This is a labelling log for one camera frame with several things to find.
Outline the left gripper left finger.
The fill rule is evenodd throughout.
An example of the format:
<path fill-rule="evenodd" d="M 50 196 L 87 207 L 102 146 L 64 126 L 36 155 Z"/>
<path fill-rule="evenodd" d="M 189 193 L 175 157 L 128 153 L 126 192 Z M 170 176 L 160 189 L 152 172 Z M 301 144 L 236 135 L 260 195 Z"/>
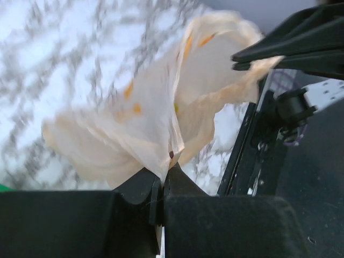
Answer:
<path fill-rule="evenodd" d="M 138 210 L 151 225 L 162 224 L 163 198 L 160 179 L 146 168 L 129 178 L 114 192 L 120 194 L 129 207 Z"/>

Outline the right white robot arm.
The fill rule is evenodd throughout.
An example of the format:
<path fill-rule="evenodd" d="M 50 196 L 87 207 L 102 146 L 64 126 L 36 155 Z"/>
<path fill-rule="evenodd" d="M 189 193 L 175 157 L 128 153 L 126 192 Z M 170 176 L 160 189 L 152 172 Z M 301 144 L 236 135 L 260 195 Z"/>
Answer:
<path fill-rule="evenodd" d="M 300 137 L 308 117 L 343 99 L 343 3 L 322 4 L 299 11 L 264 39 L 232 56 L 235 70 L 253 61 L 282 56 L 278 69 L 301 70 L 326 78 L 288 91 L 263 108 L 252 143 L 281 135 L 287 145 Z"/>

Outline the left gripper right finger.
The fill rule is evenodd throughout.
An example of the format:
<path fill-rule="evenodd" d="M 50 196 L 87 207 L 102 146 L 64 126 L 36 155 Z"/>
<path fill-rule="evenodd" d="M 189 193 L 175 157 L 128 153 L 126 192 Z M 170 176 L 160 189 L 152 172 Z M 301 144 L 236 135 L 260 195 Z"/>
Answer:
<path fill-rule="evenodd" d="M 167 173 L 163 188 L 164 197 L 168 196 L 206 196 L 204 192 L 187 174 L 179 164 L 171 167 Z"/>

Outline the orange plastic bag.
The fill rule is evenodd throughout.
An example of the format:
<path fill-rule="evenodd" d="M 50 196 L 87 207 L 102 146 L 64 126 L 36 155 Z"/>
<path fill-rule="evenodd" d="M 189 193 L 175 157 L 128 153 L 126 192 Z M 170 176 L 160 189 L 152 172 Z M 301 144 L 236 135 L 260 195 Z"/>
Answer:
<path fill-rule="evenodd" d="M 65 110 L 44 121 L 45 143 L 86 180 L 116 188 L 142 168 L 165 180 L 169 168 L 212 141 L 214 116 L 224 105 L 257 102 L 258 81 L 281 57 L 235 71 L 232 55 L 262 38 L 233 11 L 196 17 L 163 57 L 99 107 Z"/>

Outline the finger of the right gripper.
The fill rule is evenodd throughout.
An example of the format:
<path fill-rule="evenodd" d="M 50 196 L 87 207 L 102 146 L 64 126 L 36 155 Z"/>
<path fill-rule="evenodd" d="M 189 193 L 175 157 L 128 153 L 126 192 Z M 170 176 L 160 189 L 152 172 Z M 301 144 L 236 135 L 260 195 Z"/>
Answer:
<path fill-rule="evenodd" d="M 281 56 L 282 60 L 276 65 L 277 69 L 301 70 L 306 74 L 343 79 L 343 50 L 331 49 L 315 52 L 287 54 L 281 51 L 250 51 L 244 50 L 235 53 L 232 60 L 236 62 L 235 70 L 247 70 L 250 63 L 256 60 Z"/>
<path fill-rule="evenodd" d="M 343 48 L 343 5 L 321 5 L 292 14 L 262 40 L 234 54 L 232 60 L 245 63 L 340 48 Z"/>

